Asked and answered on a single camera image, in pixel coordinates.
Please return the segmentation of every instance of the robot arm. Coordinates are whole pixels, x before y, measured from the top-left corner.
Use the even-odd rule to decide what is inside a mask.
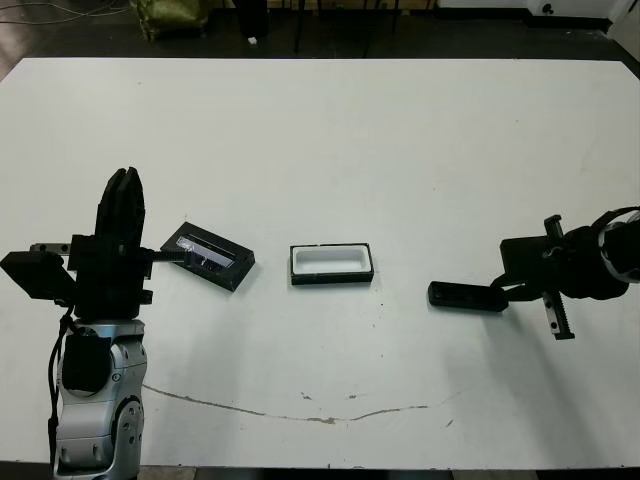
[[[191,261],[189,253],[140,247],[144,215],[137,171],[120,169],[104,191],[93,235],[73,235],[70,244],[35,244],[0,262],[31,298],[68,309],[49,362],[50,460],[56,479],[137,476],[144,425],[140,389],[147,360],[144,324],[135,317],[140,305],[152,300],[143,281],[154,261]],[[64,255],[69,256],[67,269],[76,272],[75,281],[63,268]],[[58,394],[63,400],[59,425]]]
[[[626,222],[618,219],[636,212]],[[546,235],[510,238],[500,244],[505,273],[490,287],[431,282],[434,306],[499,312],[509,302],[542,298],[557,340],[574,338],[561,294],[607,300],[640,282],[640,207],[607,212],[591,226],[564,234],[560,216],[544,222]]]

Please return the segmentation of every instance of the green bag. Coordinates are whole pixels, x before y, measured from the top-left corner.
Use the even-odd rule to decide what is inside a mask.
[[[208,0],[131,0],[147,40],[175,30],[204,31],[209,4]]]

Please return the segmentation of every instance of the dark floor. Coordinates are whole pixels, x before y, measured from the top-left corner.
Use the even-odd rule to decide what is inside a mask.
[[[602,470],[526,471],[391,471],[380,470],[283,470],[283,469],[174,469],[146,467],[139,480],[637,480],[638,468]],[[2,480],[49,480],[49,466],[42,463],[0,462]]]
[[[214,10],[206,37],[173,34],[148,42],[133,10],[85,17],[58,25],[2,24],[3,20],[69,18],[48,7],[1,10],[16,0],[0,0],[0,79],[25,56],[201,57],[201,58],[559,58],[621,60],[640,78],[640,64],[599,30],[533,28],[520,19],[443,19],[433,12],[399,16],[391,31],[390,11],[305,12],[300,49],[294,53],[299,17],[272,10],[270,33],[250,46],[231,9]],[[117,0],[127,6],[123,0]],[[79,11],[82,0],[61,0]],[[99,5],[94,0],[90,5]]]

